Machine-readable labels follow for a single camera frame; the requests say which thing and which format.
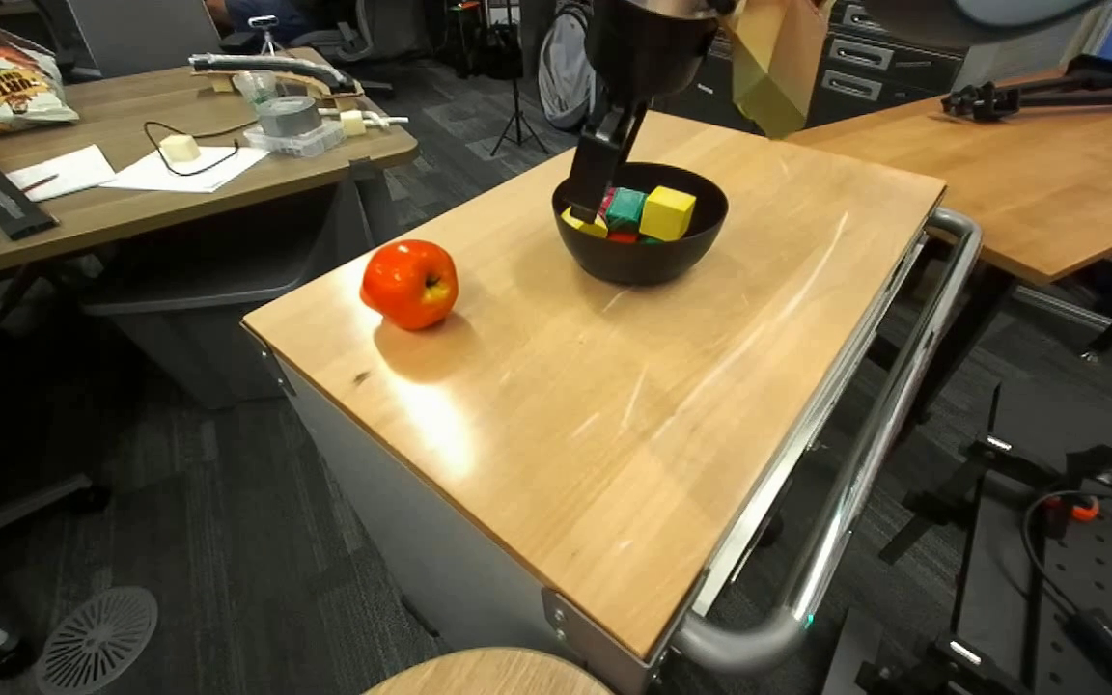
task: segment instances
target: black bowl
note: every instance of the black bowl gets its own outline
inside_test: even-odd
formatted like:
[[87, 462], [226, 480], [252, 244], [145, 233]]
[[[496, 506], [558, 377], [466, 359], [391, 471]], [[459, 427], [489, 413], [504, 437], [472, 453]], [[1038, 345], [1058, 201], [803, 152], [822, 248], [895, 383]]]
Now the black bowl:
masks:
[[723, 221], [724, 221], [724, 193], [691, 172], [691, 168], [675, 168], [675, 166], [657, 166], [657, 163], [626, 163], [626, 168], [616, 172], [616, 184], [629, 188], [682, 188], [691, 195], [700, 195], [693, 206], [693, 221], [691, 228], [675, 240], [675, 244], [611, 244], [611, 240], [593, 240], [576, 233], [563, 221], [563, 210], [571, 201], [571, 183], [558, 183], [553, 193], [553, 216], [558, 222], [558, 240], [563, 248], [578, 258], [578, 265], [601, 280], [616, 280], [616, 286], [652, 286], [652, 280], [673, 280], [682, 269], [691, 269], [715, 244]]

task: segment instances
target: wooden desk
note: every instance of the wooden desk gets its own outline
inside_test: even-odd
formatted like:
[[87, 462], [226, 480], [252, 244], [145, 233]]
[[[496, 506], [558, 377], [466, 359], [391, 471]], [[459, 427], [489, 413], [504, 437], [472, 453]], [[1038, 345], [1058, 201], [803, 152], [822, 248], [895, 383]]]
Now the wooden desk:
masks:
[[1061, 280], [1112, 253], [1112, 108], [970, 125], [916, 99], [792, 143], [943, 179], [946, 210], [982, 222], [984, 262], [1023, 280]]
[[[122, 168], [152, 152], [143, 119], [163, 119], [185, 132], [217, 132], [247, 125], [252, 108], [238, 96], [209, 96], [193, 68], [157, 68], [112, 82], [72, 86], [65, 99], [81, 110], [72, 127], [29, 127], [0, 134], [0, 168], [29, 166], [65, 152], [97, 143], [103, 159]], [[81, 188], [45, 201], [59, 228], [29, 240], [0, 235], [0, 275], [63, 253], [81, 253], [112, 240], [163, 233], [182, 221], [217, 216], [319, 184], [336, 184], [348, 163], [399, 163], [413, 156], [413, 134], [401, 127], [374, 132], [311, 159], [261, 159], [218, 193], [135, 193], [135, 188]]]
[[558, 156], [413, 233], [462, 275], [440, 332], [363, 307], [365, 258], [247, 311], [333, 480], [446, 643], [557, 648], [542, 585], [652, 665], [746, 502], [772, 462], [792, 471], [859, 359], [943, 193], [675, 116], [650, 116], [634, 159], [700, 168], [732, 206], [673, 286], [623, 288], [576, 265], [547, 206]]

